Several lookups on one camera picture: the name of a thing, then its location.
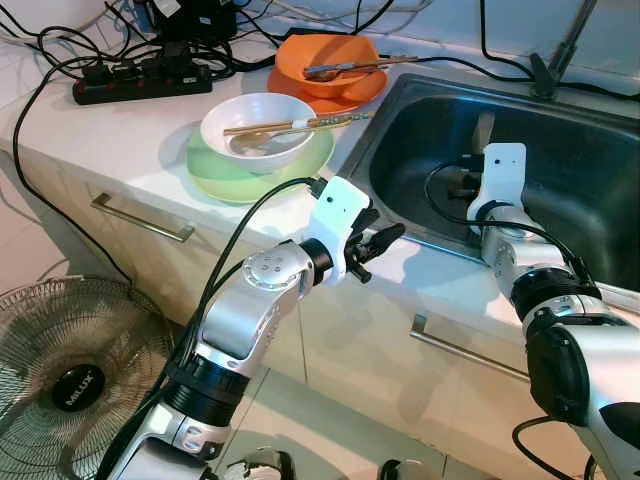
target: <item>sink basin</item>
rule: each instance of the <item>sink basin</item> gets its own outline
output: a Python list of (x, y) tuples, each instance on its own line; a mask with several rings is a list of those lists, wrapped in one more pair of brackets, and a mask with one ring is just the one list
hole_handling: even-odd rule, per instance
[[(483, 112), (495, 115), (492, 142), (527, 147), (524, 203), (531, 217), (581, 255), (598, 282), (640, 291), (637, 120), (408, 74), (338, 174), (376, 200), (380, 225), (404, 222), (410, 239), (478, 260), (479, 237), (439, 217), (424, 182), (434, 167), (472, 153)], [(470, 200), (447, 195), (455, 175), (444, 170), (431, 190), (445, 211), (462, 218)]]

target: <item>white bowl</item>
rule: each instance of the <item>white bowl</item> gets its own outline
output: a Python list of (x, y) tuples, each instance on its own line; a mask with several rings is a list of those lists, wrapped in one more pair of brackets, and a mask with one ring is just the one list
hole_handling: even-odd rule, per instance
[(259, 123), (284, 122), (315, 118), (313, 109), (295, 97), (281, 93), (249, 93), (216, 105), (200, 125), (205, 143), (230, 162), (252, 172), (272, 172), (295, 160), (298, 152), (311, 140), (313, 132), (274, 137), (263, 146), (245, 147), (232, 136), (224, 136), (227, 128)]

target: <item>white countertop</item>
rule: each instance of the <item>white countertop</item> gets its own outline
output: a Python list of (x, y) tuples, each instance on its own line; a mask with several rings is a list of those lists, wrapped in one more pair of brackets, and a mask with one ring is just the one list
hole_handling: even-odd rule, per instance
[[(269, 54), (270, 47), (263, 41), (242, 43), (254, 58)], [(406, 72), (516, 93), (526, 94), (528, 90), (526, 86), (434, 64), (394, 66), (387, 91), (398, 75)], [(99, 188), (230, 232), (248, 206), (216, 201), (196, 188), (185, 166), (186, 143), (215, 104), (243, 93), (266, 91), (268, 74), (268, 69), (236, 74), (215, 83), (209, 94), (93, 106), (76, 105), (70, 81), (59, 80), (46, 87), (29, 112), (20, 134), (21, 152), (34, 158), (45, 156)], [(375, 110), (383, 98), (381, 95), (362, 110)], [(571, 91), (561, 92), (558, 100), (638, 116), (638, 107), (631, 102)], [(13, 126), (25, 101), (23, 98), (0, 110), (0, 149), (11, 151)], [(320, 172), (323, 176), (338, 171), (367, 123), (358, 121), (333, 131), (336, 149)], [(261, 247), (296, 238), (306, 226), (313, 204), (313, 198), (302, 190), (275, 198), (249, 223), (245, 238)], [(371, 288), (402, 298), (417, 310), (428, 309), (509, 341), (522, 342), (520, 321), (483, 265), (403, 240), (368, 268), (376, 277)]]

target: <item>fan hub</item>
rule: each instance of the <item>fan hub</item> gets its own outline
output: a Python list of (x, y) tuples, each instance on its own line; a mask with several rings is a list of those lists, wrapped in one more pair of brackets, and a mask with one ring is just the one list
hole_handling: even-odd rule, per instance
[(63, 373), (51, 390), (53, 404), (65, 412), (84, 410), (100, 398), (105, 376), (100, 368), (86, 363)]

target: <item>orange bowl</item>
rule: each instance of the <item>orange bowl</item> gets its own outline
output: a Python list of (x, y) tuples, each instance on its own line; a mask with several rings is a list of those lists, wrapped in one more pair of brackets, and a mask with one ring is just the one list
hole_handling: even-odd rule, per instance
[(376, 60), (378, 52), (371, 40), (364, 36), (291, 35), (276, 53), (276, 68), (285, 77), (300, 83), (307, 93), (319, 98), (334, 98), (367, 74), (345, 72), (329, 82), (313, 82), (304, 78), (303, 70), (311, 65)]

